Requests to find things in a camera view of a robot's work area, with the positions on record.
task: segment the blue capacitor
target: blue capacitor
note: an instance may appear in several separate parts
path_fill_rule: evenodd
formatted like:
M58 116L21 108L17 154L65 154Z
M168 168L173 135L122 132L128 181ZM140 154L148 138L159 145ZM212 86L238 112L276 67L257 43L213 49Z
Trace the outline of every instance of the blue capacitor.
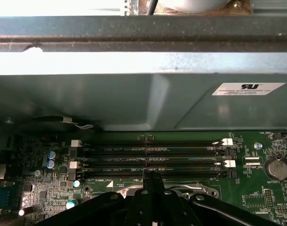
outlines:
M48 169L55 169L56 167L58 166L58 163L56 161L53 161L53 160L49 160L47 163L46 163L46 167Z
M71 208L73 208L74 206L77 206L77 205L78 205L78 201L76 199L72 199L72 200L70 200L70 201L68 201L66 203L66 208L68 210L68 209L71 209Z
M50 151L50 152L48 152L47 157L48 157L49 159L51 159L51 160L57 159L58 154L55 153L54 151Z

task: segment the white slot latch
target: white slot latch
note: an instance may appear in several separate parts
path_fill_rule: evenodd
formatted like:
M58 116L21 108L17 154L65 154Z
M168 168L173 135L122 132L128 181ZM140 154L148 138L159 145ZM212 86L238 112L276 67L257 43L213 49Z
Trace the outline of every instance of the white slot latch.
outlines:
M232 138L224 138L223 140L223 146L233 146Z

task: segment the metal frame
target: metal frame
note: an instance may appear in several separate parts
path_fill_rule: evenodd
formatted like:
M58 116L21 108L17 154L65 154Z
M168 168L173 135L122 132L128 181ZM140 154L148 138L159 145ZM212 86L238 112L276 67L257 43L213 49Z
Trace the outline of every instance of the metal frame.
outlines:
M0 17L0 52L287 52L287 17Z

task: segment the green circuit board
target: green circuit board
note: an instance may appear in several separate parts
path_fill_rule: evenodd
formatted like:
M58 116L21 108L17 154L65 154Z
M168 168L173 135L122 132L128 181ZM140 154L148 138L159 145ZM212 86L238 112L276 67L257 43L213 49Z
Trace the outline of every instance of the green circuit board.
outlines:
M214 166L198 166L192 174L186 177L172 175L164 176L166 185L203 185L218 191L218 198L237 207L243 208L260 217L269 219L278 224L287 226L287 147L282 143L282 138L274 138L274 132L270 131L239 131L239 132L148 132L148 133L103 133L90 134L80 139L85 142L111 143L117 146L111 146L111 152L116 152L115 157L111 157L110 163L124 161L120 152L125 152L126 148L120 143L133 142L134 147L129 146L128 151L137 151L136 142L148 143L158 142L161 144L182 142L222 140L231 138L233 144L230 146L221 146L218 148L208 148L207 150L226 151L226 154L217 156L197 157L195 152L183 156L168 155L164 157L153 157L153 161L186 161L195 164L194 161L225 161L235 160L236 166L226 170L228 175L225 177L215 174L197 177L196 172L218 172L220 169ZM35 212L26 218L25 225L34 223L53 216L66 210L66 203L69 200L77 200L78 203L85 202L88 199L109 191L125 192L128 188L140 187L142 180L138 176L120 177L125 170L122 167L105 167L101 165L98 170L98 177L90 176L82 180L80 186L75 187L73 181L69 179L69 163L71 161L82 161L77 156L71 157L71 138L58 137L56 141L44 141L35 138L23 138L16 145L20 152L23 162L23 176L21 178L8 178L8 186L4 188L4 181L0 181L0 194L3 189L11 189L13 196L11 202L4 203L0 195L0 205L7 212L17 212L23 205L32 205ZM261 144L262 148L257 150L255 144ZM165 146L152 151L165 151ZM47 153L55 151L59 157L55 169L46 168L48 160ZM183 148L174 148L171 153L183 151ZM130 159L130 161L142 162L142 159ZM137 171L140 167L130 166L131 171ZM170 169L162 166L158 170L169 172L179 169Z

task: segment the electronic chip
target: electronic chip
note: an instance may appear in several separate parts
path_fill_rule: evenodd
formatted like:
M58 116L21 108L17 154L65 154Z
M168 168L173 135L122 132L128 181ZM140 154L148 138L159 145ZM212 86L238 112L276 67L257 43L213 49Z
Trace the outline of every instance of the electronic chip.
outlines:
M59 186L60 186L60 187L66 187L66 185L67 185L67 183L66 183L65 181L61 181L61 182L59 183Z
M59 173L67 173L67 167L63 166L63 167L59 168Z
M47 197L47 192L46 191L41 191L39 194L40 199L45 199Z
M40 214L39 215L39 221L44 220L45 219L45 214Z
M73 188L73 181L67 181L66 186L67 188Z
M145 140L146 140L146 138L145 138L145 136L144 136L144 135L140 135L140 136L138 137L138 140L139 140L139 141L145 141Z
M148 135L148 141L154 141L155 137L153 135Z
M23 192L31 192L32 191L32 185L25 185Z

